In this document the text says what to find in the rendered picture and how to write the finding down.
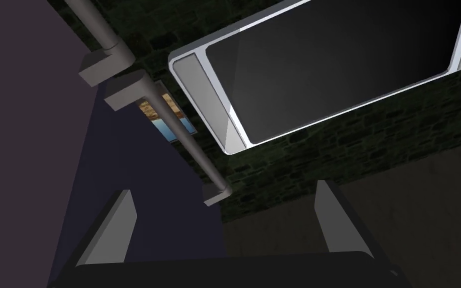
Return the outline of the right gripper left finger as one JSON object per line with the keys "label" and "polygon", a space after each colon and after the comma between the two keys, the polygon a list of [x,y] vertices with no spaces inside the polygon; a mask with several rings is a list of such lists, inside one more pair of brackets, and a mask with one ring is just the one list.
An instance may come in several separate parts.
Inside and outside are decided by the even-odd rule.
{"label": "right gripper left finger", "polygon": [[67,268],[122,263],[125,260],[137,211],[129,189],[110,196],[66,262]]}

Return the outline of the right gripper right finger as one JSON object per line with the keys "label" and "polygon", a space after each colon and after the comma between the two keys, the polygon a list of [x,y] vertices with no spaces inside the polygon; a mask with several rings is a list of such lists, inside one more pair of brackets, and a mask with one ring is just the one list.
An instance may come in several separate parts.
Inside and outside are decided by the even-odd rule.
{"label": "right gripper right finger", "polygon": [[333,181],[317,181],[314,211],[330,252],[364,252],[382,265],[392,265],[370,229]]}

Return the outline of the dark blue appliance door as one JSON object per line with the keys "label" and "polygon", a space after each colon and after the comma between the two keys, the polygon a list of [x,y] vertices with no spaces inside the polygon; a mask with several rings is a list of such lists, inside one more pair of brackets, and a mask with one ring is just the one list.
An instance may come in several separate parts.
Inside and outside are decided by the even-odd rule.
{"label": "dark blue appliance door", "polygon": [[130,190],[137,221],[127,262],[224,258],[220,207],[203,182],[136,105],[114,111],[97,88],[47,288],[114,192]]}

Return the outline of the grey purple appliance door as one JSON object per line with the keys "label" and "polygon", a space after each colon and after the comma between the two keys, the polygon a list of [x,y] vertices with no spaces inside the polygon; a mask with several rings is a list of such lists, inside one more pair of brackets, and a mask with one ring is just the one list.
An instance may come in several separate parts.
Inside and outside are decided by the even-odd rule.
{"label": "grey purple appliance door", "polygon": [[46,288],[97,89],[47,0],[0,0],[0,288]]}

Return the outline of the white framed dark television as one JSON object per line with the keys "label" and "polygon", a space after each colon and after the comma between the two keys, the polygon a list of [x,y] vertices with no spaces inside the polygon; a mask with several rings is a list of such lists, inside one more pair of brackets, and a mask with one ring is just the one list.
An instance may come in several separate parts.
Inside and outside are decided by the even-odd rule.
{"label": "white framed dark television", "polygon": [[168,67],[232,155],[461,71],[461,0],[283,0]]}

